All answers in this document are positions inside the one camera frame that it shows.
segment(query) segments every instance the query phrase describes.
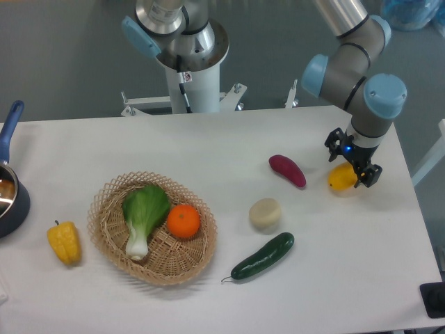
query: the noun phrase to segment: round bread roll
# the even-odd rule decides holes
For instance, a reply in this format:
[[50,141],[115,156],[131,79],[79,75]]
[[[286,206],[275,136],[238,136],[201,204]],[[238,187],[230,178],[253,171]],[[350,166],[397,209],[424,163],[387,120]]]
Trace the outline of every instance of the round bread roll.
[[278,223],[281,217],[280,204],[273,198],[259,200],[249,210],[249,219],[257,228],[268,228]]

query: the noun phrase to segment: yellow bell pepper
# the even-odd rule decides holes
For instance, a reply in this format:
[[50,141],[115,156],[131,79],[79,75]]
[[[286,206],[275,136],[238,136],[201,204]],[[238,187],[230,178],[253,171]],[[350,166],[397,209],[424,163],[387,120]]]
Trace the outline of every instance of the yellow bell pepper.
[[81,244],[77,229],[72,221],[58,223],[47,231],[48,242],[60,261],[74,264],[81,260]]

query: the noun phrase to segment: white metal bracket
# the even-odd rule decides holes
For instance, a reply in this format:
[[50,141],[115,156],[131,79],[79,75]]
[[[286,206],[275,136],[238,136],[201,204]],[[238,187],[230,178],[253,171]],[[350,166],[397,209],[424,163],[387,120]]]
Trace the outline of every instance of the white metal bracket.
[[413,186],[416,186],[434,166],[445,157],[445,120],[439,123],[439,129],[442,136],[425,154],[422,160],[416,165],[411,177]]
[[293,82],[293,86],[291,87],[291,89],[289,89],[289,94],[287,95],[286,103],[284,105],[284,108],[286,109],[296,108],[298,106],[298,99],[296,98],[297,83],[298,80],[295,79]]
[[[236,83],[228,93],[220,93],[220,110],[234,111],[242,110],[244,105],[240,103],[240,99],[247,90],[247,86]],[[171,101],[169,96],[161,97],[144,97],[139,99],[127,99],[124,92],[121,92],[124,110],[122,116],[150,116],[142,110],[170,108]]]

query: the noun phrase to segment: purple sweet potato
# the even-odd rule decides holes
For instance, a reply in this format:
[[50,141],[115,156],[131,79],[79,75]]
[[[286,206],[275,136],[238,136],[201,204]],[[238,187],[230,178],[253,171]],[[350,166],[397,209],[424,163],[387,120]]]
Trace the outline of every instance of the purple sweet potato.
[[284,176],[298,188],[306,185],[306,178],[295,162],[284,155],[274,155],[269,158],[270,167],[281,176]]

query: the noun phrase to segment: light blue joint cap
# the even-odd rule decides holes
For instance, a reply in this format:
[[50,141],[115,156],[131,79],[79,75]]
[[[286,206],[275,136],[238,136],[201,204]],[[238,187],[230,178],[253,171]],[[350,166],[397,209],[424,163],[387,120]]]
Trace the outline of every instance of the light blue joint cap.
[[301,78],[301,86],[315,97],[320,96],[329,57],[317,54],[306,66]]
[[385,47],[387,47],[389,40],[391,40],[391,27],[389,23],[378,15],[371,15],[371,19],[376,21],[382,27],[383,33],[385,34]]
[[126,16],[122,21],[122,30],[127,40],[144,56],[154,58],[161,53],[155,41],[130,17]]
[[364,101],[378,117],[392,120],[401,113],[407,90],[402,80],[392,74],[377,74],[364,85]]

